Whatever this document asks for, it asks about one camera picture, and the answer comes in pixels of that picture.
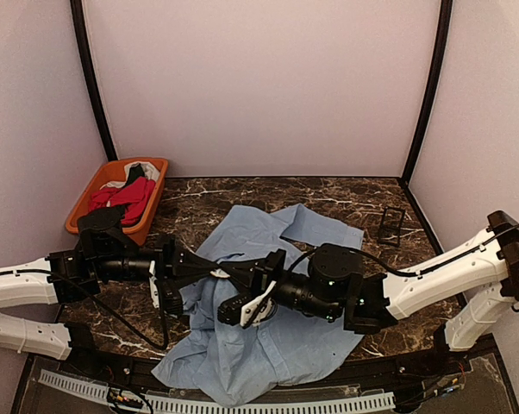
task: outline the dark marble surface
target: dark marble surface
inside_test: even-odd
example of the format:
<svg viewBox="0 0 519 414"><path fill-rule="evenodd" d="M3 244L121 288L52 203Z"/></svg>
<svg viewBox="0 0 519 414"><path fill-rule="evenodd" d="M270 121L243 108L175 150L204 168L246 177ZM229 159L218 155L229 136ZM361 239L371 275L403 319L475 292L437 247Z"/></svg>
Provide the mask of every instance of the dark marble surface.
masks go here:
<svg viewBox="0 0 519 414"><path fill-rule="evenodd" d="M159 234L170 232L177 234L186 247L196 250L235 204L272 212L296 203L363 229L363 249L394 267L408 267L434 256L421 224L395 179L167 179L147 245L152 246ZM386 205L406 210L400 248L377 243L378 225ZM380 268L366 262L367 275L379 271ZM99 297L147 336L161 342L159 319L152 307L148 285L110 282L103 286ZM430 348L435 329L459 310L455 298L419 310L395 327L365 336L349 359ZM148 358L160 358L164 354L140 341L89 300L67 305L60 320L89 324L97 346L105 351ZM170 322L171 345L174 345L188 335L189 329L184 318Z"/></svg>

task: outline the plastic laundry basket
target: plastic laundry basket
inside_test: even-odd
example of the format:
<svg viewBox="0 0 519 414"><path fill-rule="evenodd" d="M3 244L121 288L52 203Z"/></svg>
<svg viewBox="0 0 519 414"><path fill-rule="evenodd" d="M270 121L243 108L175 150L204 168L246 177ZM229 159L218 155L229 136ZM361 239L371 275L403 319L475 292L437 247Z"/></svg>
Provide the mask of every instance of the plastic laundry basket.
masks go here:
<svg viewBox="0 0 519 414"><path fill-rule="evenodd" d="M93 180L87 185L84 193L78 200L78 203L73 208L72 213L66 219L66 229L76 235L78 233L78 219L85 216L89 212L89 200L91 194L101 189L103 185L110 181L125 181L125 170L123 169L127 164L134 162L150 162L159 171L159 179L154 186L153 194L148 200L147 207L140 219L140 221L132 227L124 227L123 233L131 237L139 246L145 244L148 230L153 223L154 213L158 207L159 199L164 190L164 183L167 172L167 160L162 158L127 158L125 160L112 161L102 166Z"/></svg>

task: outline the black frame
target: black frame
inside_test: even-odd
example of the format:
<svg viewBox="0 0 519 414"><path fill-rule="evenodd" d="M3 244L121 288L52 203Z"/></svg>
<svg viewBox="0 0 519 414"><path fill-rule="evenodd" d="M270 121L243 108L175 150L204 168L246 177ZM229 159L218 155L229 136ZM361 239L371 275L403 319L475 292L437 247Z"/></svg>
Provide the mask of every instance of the black frame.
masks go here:
<svg viewBox="0 0 519 414"><path fill-rule="evenodd" d="M416 123L415 134L413 135L413 141L411 142L407 162L405 163L405 168L401 176L401 180L405 185L409 185L409 182L413 177L416 162L421 154L422 142L426 135L426 128L428 127L432 107L434 106L435 93L438 89L441 66L443 65L443 56L446 51L447 34L449 33L452 9L453 0L441 0L440 18L438 20L438 28L435 35L434 52L432 53L432 63L430 64L430 72L428 73L426 91L424 92L421 112Z"/></svg>
<svg viewBox="0 0 519 414"><path fill-rule="evenodd" d="M103 100L98 90L97 76L95 75L95 67L91 58L91 49L89 47L89 39L87 37L87 29L85 28L84 7L82 0L70 0L72 6L73 29L78 42L79 58L81 67L84 71L85 83L87 84L87 93L91 101L91 107L95 114L95 122L97 123L98 133L101 135L104 152L108 161L118 159L112 135L108 127L106 115L104 114Z"/></svg>

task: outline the red cloth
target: red cloth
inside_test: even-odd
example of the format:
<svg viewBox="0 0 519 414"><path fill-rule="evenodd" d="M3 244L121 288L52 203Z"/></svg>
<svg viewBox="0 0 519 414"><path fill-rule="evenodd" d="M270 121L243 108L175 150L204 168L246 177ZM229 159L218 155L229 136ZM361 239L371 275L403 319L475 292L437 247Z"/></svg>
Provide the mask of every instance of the red cloth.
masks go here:
<svg viewBox="0 0 519 414"><path fill-rule="evenodd" d="M104 187L91 194L89 211L103 207L125 205L122 226L133 226L139 222L145 211L148 199L153 194L156 182L153 179L139 177L132 185L125 188Z"/></svg>

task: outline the white cloth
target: white cloth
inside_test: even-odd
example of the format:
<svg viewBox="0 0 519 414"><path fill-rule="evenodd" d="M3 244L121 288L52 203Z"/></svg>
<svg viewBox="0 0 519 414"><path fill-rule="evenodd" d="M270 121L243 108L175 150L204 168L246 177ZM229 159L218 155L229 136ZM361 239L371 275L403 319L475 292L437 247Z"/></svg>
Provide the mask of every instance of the white cloth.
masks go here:
<svg viewBox="0 0 519 414"><path fill-rule="evenodd" d="M147 179L152 179L154 181L158 181L158 179L159 179L158 168L156 168L151 162L136 161L136 162L131 162L131 163L127 164L126 166L124 166L123 169L125 170L125 181L110 181L109 183L106 183L105 185L103 185L101 187L101 189L103 189L104 187L122 188L128 180L129 170L131 169L131 167L137 166L139 164L141 164L142 171L145 172L145 177L147 177Z"/></svg>
<svg viewBox="0 0 519 414"><path fill-rule="evenodd" d="M363 231L301 204L272 214L236 205L197 254L214 261L253 260L282 248L288 268L302 252L283 238L312 246L329 242L360 248ZM296 272L307 274L307 268L306 259ZM343 329L343 317L328 323L284 306L258 327L221 323L217 308L238 294L224 279L202 279L181 294L191 315L191 334L173 347L152 374L166 386L200 388L225 407L245 404L277 384L304 384L326 377L362 338Z"/></svg>

